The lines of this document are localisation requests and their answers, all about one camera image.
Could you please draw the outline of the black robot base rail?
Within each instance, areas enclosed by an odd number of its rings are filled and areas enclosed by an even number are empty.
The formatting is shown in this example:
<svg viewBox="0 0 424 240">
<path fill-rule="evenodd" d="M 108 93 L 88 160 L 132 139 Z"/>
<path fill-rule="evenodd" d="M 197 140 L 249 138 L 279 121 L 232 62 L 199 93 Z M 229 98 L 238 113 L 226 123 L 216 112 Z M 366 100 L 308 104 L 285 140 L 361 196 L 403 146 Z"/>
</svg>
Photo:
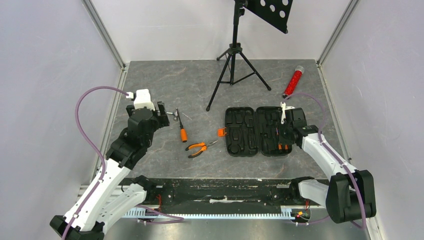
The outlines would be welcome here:
<svg viewBox="0 0 424 240">
<path fill-rule="evenodd" d="M 166 214 L 277 214 L 317 203 L 295 196 L 289 179 L 151 178 L 144 206 Z"/>
</svg>

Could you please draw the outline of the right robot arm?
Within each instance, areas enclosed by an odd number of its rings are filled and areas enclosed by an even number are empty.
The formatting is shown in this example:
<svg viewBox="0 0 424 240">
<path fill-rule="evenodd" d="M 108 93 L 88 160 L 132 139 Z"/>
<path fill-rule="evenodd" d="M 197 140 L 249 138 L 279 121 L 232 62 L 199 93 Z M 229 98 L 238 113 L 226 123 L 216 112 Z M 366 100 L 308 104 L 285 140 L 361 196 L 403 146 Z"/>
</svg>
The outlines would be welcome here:
<svg viewBox="0 0 424 240">
<path fill-rule="evenodd" d="M 293 180 L 289 199 L 295 204 L 306 200 L 323 206 L 337 224 L 365 221 L 377 214 L 374 177 L 359 170 L 335 151 L 321 130 L 309 125 L 302 108 L 281 104 L 281 120 L 277 125 L 283 146 L 296 145 L 307 153 L 324 172 L 329 183 L 312 177 Z"/>
</svg>

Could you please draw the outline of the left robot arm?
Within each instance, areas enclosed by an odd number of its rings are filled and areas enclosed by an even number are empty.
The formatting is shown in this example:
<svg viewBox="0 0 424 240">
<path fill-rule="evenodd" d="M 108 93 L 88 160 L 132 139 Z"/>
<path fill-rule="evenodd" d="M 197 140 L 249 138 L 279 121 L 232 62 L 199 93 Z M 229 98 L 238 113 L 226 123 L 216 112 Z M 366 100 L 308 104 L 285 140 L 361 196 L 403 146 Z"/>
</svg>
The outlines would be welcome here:
<svg viewBox="0 0 424 240">
<path fill-rule="evenodd" d="M 127 127 L 111 144 L 99 173 L 65 215 L 56 215 L 50 221 L 63 240 L 102 240 L 108 229 L 131 208 L 156 200 L 155 184 L 141 175 L 108 202 L 117 186 L 147 153 L 155 131 L 169 126 L 165 104 L 159 101 L 157 106 L 157 110 L 127 107 L 132 111 Z"/>
</svg>

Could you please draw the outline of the black music stand tripod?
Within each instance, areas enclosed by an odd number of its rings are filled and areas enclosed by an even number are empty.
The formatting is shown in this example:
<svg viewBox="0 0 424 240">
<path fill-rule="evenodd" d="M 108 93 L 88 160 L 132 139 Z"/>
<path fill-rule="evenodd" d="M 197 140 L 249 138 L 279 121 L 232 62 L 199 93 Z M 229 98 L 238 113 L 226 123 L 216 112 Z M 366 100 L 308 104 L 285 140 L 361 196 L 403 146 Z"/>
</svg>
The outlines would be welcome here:
<svg viewBox="0 0 424 240">
<path fill-rule="evenodd" d="M 210 111 L 215 96 L 218 92 L 219 86 L 223 84 L 228 84 L 233 86 L 250 76 L 257 76 L 259 80 L 264 84 L 268 91 L 271 91 L 272 88 L 267 84 L 258 70 L 253 66 L 249 61 L 246 55 L 243 53 L 243 48 L 240 42 L 238 42 L 238 31 L 240 18 L 244 16 L 246 11 L 250 11 L 269 25 L 273 26 L 283 34 L 288 33 L 288 19 L 292 9 L 293 1 L 292 0 L 236 0 L 234 2 L 233 10 L 233 30 L 232 30 L 232 42 L 229 44 L 228 49 L 226 49 L 221 55 L 219 55 L 216 60 L 219 61 L 225 57 L 224 67 L 220 73 L 220 76 L 217 80 L 213 93 L 210 97 L 209 103 L 206 106 L 206 111 Z M 246 76 L 235 80 L 235 69 L 236 69 L 236 57 L 240 56 L 245 63 L 252 70 L 251 73 Z"/>
</svg>

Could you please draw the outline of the orange-handled pliers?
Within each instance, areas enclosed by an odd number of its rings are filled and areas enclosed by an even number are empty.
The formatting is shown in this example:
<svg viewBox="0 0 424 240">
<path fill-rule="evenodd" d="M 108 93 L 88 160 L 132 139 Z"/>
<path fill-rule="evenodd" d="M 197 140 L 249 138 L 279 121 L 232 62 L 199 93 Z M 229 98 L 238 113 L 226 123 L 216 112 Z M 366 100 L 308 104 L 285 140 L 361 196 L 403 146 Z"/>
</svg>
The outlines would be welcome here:
<svg viewBox="0 0 424 240">
<path fill-rule="evenodd" d="M 210 142 L 198 142 L 198 143 L 193 143 L 193 144 L 190 144 L 189 146 L 187 146 L 186 148 L 185 148 L 185 151 L 190 151 L 190 150 L 192 150 L 192 149 L 198 149 L 198 151 L 197 152 L 195 152 L 195 153 L 193 153 L 193 154 L 190 154 L 189 156 L 188 156 L 188 158 L 189 159 L 193 159 L 193 158 L 196 158 L 196 157 L 198 157 L 199 155 L 201 155 L 204 151 L 206 151 L 209 147 L 211 147 L 212 145 L 214 145 L 215 143 L 217 143 L 219 140 L 218 139 L 216 139 L 216 140 L 213 140 L 213 141 L 210 141 Z"/>
</svg>

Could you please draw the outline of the claw hammer black handle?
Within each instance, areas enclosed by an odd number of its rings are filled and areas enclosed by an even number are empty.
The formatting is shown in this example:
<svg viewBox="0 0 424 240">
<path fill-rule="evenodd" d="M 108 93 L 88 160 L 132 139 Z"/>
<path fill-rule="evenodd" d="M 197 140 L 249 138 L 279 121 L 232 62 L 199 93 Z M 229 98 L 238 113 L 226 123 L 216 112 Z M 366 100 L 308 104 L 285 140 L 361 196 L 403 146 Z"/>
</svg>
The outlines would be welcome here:
<svg viewBox="0 0 424 240">
<path fill-rule="evenodd" d="M 177 108 L 173 112 L 167 112 L 167 114 L 173 116 L 173 120 L 174 121 L 178 121 L 179 120 L 179 111 L 178 111 Z"/>
</svg>

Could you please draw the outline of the black plastic tool case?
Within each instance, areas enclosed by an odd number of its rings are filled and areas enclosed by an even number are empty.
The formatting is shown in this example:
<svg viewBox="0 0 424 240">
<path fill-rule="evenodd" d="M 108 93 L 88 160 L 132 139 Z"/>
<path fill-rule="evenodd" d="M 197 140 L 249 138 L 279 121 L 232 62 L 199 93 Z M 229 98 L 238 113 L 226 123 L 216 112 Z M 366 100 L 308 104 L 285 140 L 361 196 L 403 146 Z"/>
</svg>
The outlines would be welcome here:
<svg viewBox="0 0 424 240">
<path fill-rule="evenodd" d="M 261 153 L 267 157 L 282 157 L 290 154 L 279 151 L 282 108 L 278 106 L 229 107 L 224 113 L 224 127 L 217 136 L 225 139 L 226 150 L 233 157 L 253 157 Z"/>
</svg>

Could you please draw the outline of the large orange-handled screwdriver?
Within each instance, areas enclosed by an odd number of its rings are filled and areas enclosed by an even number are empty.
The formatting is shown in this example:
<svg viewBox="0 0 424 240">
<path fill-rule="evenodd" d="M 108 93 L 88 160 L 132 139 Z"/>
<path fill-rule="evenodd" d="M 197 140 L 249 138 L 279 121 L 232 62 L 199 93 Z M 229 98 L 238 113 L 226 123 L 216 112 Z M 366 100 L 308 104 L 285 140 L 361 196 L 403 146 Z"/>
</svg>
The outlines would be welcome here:
<svg viewBox="0 0 424 240">
<path fill-rule="evenodd" d="M 180 127 L 181 141 L 183 143 L 186 143 L 188 141 L 188 135 L 187 135 L 187 132 L 186 132 L 186 130 L 184 128 L 184 125 L 183 125 L 183 123 L 181 121 L 180 112 L 179 112 L 179 109 L 178 108 L 176 108 L 176 115 L 177 115 L 177 120 L 179 122 L 179 127 Z"/>
</svg>

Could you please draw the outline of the red glitter tube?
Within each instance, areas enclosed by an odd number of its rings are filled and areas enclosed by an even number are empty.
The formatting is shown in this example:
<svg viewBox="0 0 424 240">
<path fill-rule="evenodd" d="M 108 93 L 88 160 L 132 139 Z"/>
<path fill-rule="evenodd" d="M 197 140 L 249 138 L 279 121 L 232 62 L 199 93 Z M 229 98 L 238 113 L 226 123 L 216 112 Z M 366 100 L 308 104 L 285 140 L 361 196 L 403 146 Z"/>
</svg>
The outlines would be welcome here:
<svg viewBox="0 0 424 240">
<path fill-rule="evenodd" d="M 303 73 L 305 71 L 305 68 L 301 65 L 298 65 L 295 70 L 294 73 L 286 87 L 286 89 L 284 90 L 282 97 L 284 99 L 286 99 L 288 96 L 292 95 L 297 87 L 298 82 L 300 81 Z"/>
</svg>

